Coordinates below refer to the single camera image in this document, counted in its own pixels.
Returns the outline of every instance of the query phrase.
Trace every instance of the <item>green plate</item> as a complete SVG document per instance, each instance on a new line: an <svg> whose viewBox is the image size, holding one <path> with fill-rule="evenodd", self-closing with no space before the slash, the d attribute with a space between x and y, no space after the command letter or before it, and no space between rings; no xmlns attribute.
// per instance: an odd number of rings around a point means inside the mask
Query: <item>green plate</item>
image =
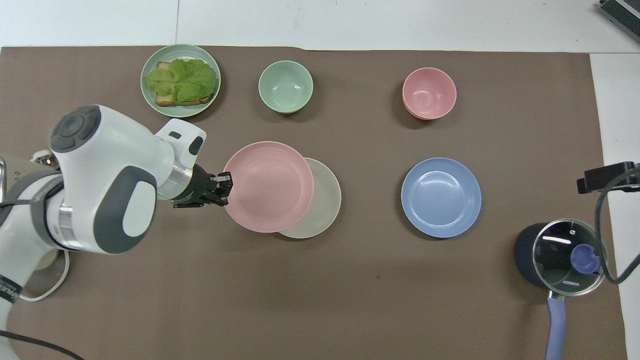
<svg viewBox="0 0 640 360"><path fill-rule="evenodd" d="M156 104L156 93L149 90L147 84L145 84L144 80L142 80L143 76L149 75L152 70L157 68L157 63L159 61L171 62L175 59L200 59L206 62L214 74L216 75L216 88L213 92L213 96L211 100L206 104L200 105L192 105L192 106L158 106ZM218 63L216 60L213 60L211 55L204 51L203 49L188 44L176 44L169 45L167 47L163 47L162 49L156 51L149 60L147 60L145 66L142 68L142 73L140 74L140 90L142 90L142 96L145 97L145 100L153 109L156 109L157 112L169 116L169 117L190 117L196 115L197 113L203 112L206 108L211 105L213 100L216 99L218 93L220 92L220 68L218 67Z"/></svg>

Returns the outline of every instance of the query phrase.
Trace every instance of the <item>white plate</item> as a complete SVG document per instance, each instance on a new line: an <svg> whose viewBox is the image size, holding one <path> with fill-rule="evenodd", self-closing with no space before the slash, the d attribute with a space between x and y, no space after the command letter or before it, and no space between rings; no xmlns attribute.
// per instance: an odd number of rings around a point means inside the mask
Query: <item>white plate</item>
<svg viewBox="0 0 640 360"><path fill-rule="evenodd" d="M149 75L154 69L156 69L159 61L171 62L175 59L183 59L187 61L190 59L200 59L211 67L213 73L216 75L216 88L213 91L213 96L209 102L206 104L192 106L158 106L156 104L156 93L149 90L149 87L147 87L147 84L145 84L142 77ZM142 73L140 74L140 90L142 90L142 96L144 96L149 106L163 115L175 118L190 117L203 112L218 96L218 93L220 92L220 83L220 68L218 67L218 63L216 63L216 60L213 60L213 57L203 49L188 44L169 45L156 51L156 53L147 60L145 66L142 68Z"/></svg>
<svg viewBox="0 0 640 360"><path fill-rule="evenodd" d="M327 230L340 212L342 193L335 174L320 161L305 158L314 175L314 198L298 222L280 231L294 239L311 238Z"/></svg>

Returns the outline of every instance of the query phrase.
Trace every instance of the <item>bread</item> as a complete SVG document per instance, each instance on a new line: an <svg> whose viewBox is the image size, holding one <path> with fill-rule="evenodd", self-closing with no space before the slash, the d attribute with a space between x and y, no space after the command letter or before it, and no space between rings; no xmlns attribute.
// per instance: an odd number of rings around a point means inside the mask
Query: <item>bread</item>
<svg viewBox="0 0 640 360"><path fill-rule="evenodd" d="M158 62L158 68L159 69L164 69L164 70L169 70L169 64L167 62L163 62L163 61L159 61ZM177 102L173 100L173 95L169 94L169 95L163 95L160 96L158 94L156 94L156 104L158 106L191 106L191 105L200 105L200 104L206 104L207 102L211 101L211 97L213 97L213 94L207 96L207 97L203 97L201 99L195 99L193 101L183 101L183 102Z"/></svg>

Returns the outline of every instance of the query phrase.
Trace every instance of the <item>black cable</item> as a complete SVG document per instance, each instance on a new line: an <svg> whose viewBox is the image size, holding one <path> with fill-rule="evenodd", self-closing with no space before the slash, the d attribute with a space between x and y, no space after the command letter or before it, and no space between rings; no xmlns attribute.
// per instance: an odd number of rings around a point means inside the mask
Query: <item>black cable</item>
<svg viewBox="0 0 640 360"><path fill-rule="evenodd" d="M7 200L4 202L0 202L0 209L4 208L5 206L29 205L29 204L31 204L31 200L22 200L22 199Z"/></svg>
<svg viewBox="0 0 640 360"><path fill-rule="evenodd" d="M46 341L42 341L42 340L38 340L38 339L34 339L34 338L29 338L27 336L22 336L22 335L18 335L18 334L14 334L12 332L8 332L8 331L4 331L4 330L0 330L0 336L4 336L5 338L8 339L13 339L13 340L18 340L18 341L24 341L26 343L32 343L35 345L40 345L41 347L46 347L58 352L61 352L62 354L65 354L66 356L71 357L72 359L75 360L84 360L82 357L79 357L78 355L74 354L73 352L63 348L63 347L59 347L55 344L52 343L48 343Z"/></svg>
<svg viewBox="0 0 640 360"><path fill-rule="evenodd" d="M602 209L602 203L604 202L604 199L606 198L607 193L611 191L611 189L613 189L614 186L617 186L620 181L626 179L627 177L634 176L638 173L640 173L640 167L630 169L626 171L624 174L620 174L614 177L613 180L609 181L607 186L605 186L604 189L602 189L602 193L598 197L598 202L596 203L595 231L596 231L596 241L600 242L602 247L602 253L606 252L604 242L602 241L602 235L600 234L600 210ZM604 259L604 257L601 257L601 259L602 259L602 267L604 268L604 274L607 277L607 280L609 280L610 282L616 285L619 285L621 282L626 280L627 277L631 275L631 272L633 272L638 267L638 265L640 265L640 254L638 254L636 258L631 262L631 264L629 264L629 266L625 269L625 271L622 272L622 274L619 277L613 277L613 275L611 275L611 273L609 272L607 261Z"/></svg>

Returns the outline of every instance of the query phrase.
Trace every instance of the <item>pink plate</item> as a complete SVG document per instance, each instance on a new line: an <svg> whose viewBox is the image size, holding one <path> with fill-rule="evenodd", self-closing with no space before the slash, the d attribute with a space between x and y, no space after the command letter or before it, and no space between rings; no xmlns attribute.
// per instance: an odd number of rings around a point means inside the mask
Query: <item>pink plate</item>
<svg viewBox="0 0 640 360"><path fill-rule="evenodd" d="M444 71L423 67L406 77L402 87L404 107L411 115L431 120L448 114L456 103L456 85Z"/></svg>
<svg viewBox="0 0 640 360"><path fill-rule="evenodd" d="M225 166L234 185L227 213L258 233L287 229L304 216L314 196L314 176L304 157L279 142L256 142Z"/></svg>

